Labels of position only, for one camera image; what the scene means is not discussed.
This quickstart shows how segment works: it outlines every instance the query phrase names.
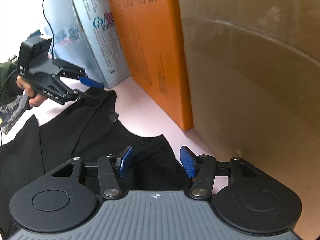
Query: black garment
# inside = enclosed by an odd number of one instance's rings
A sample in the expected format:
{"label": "black garment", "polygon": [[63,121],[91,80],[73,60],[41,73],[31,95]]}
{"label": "black garment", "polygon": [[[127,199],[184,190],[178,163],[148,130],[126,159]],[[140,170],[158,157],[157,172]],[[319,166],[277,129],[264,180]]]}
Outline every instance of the black garment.
{"label": "black garment", "polygon": [[0,229],[4,239],[17,230],[9,212],[11,197],[42,175],[39,127],[33,115],[14,140],[0,147]]}
{"label": "black garment", "polygon": [[[39,151],[42,152],[43,163],[37,161],[38,169],[48,172],[72,157],[82,157],[85,162],[96,161],[103,155],[119,155],[126,146],[130,145],[134,154],[134,163],[125,177],[118,180],[123,192],[129,189],[159,191],[190,189],[191,180],[175,159],[163,135],[142,138],[130,133],[116,119],[117,115],[114,112],[116,93],[114,91],[90,88],[87,93],[99,98],[97,106],[83,106],[81,102],[76,102],[40,128],[34,117],[29,119],[24,126],[23,130],[27,130],[30,136],[34,136],[31,141],[25,141],[21,136],[22,142],[26,144],[24,147],[30,147],[36,140],[35,152],[38,158],[41,156]],[[10,145],[12,144],[21,150],[17,142],[12,142]],[[0,149],[6,155],[12,154],[10,148],[0,147]],[[14,170],[14,167],[11,166],[5,182],[10,180],[10,173],[13,173]],[[95,193],[99,193],[97,180],[86,178],[86,185]],[[10,199],[23,186],[18,184],[7,198]],[[0,203],[0,216],[2,216],[2,202]],[[5,221],[0,222],[0,228],[4,233],[8,231],[4,228],[5,225]]]}

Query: silver bolt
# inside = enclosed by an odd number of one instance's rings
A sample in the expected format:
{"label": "silver bolt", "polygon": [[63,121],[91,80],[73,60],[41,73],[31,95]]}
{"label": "silver bolt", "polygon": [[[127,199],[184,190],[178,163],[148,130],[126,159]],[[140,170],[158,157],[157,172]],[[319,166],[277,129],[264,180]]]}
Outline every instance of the silver bolt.
{"label": "silver bolt", "polygon": [[120,191],[115,189],[115,188],[110,188],[110,189],[105,190],[104,194],[107,197],[116,197],[116,196],[118,196],[120,194]]}
{"label": "silver bolt", "polygon": [[204,197],[208,192],[204,188],[195,188],[191,193],[196,197]]}

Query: cardboard surface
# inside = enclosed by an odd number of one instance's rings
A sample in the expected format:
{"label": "cardboard surface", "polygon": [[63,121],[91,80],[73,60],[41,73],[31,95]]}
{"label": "cardboard surface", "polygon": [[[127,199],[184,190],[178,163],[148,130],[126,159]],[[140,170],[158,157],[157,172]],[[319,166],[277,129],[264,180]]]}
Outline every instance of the cardboard surface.
{"label": "cardboard surface", "polygon": [[193,126],[178,0],[109,0],[132,77],[181,127]]}
{"label": "cardboard surface", "polygon": [[320,0],[179,0],[194,126],[302,200],[320,235]]}

